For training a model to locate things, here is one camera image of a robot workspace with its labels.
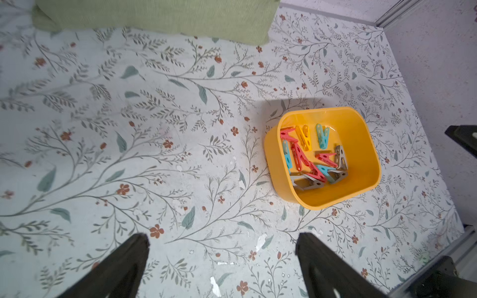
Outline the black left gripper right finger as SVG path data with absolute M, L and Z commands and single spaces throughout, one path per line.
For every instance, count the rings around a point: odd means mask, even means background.
M 385 298 L 312 233 L 300 233 L 295 254 L 311 298 Z

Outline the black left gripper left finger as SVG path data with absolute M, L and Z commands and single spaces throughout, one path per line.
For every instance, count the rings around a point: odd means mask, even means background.
M 150 242 L 136 233 L 116 248 L 61 298 L 134 298 L 145 272 Z

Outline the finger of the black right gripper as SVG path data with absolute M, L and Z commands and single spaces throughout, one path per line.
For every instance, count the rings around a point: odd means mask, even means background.
M 450 137 L 467 152 L 477 157 L 477 126 L 476 125 L 451 125 L 445 135 Z

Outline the teal clothespin lone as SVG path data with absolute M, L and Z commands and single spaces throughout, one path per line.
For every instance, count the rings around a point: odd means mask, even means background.
M 321 124 L 316 125 L 316 131 L 318 136 L 319 148 L 326 150 L 329 143 L 330 128 Z

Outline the yellow clothespin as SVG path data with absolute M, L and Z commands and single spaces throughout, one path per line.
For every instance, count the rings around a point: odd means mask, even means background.
M 295 127 L 295 131 L 297 133 L 297 136 L 303 151 L 311 151 L 312 144 L 311 144 L 311 135 L 310 135 L 309 127 L 307 125 L 302 125 L 302 126 L 297 125 Z

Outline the red clothespin top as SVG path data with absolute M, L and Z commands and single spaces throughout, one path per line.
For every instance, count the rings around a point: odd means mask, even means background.
M 281 129 L 279 132 L 280 139 L 291 142 L 291 143 L 298 143 L 299 140 L 290 136 L 289 134 L 294 132 L 295 128 L 294 127 L 288 127 L 285 129 Z

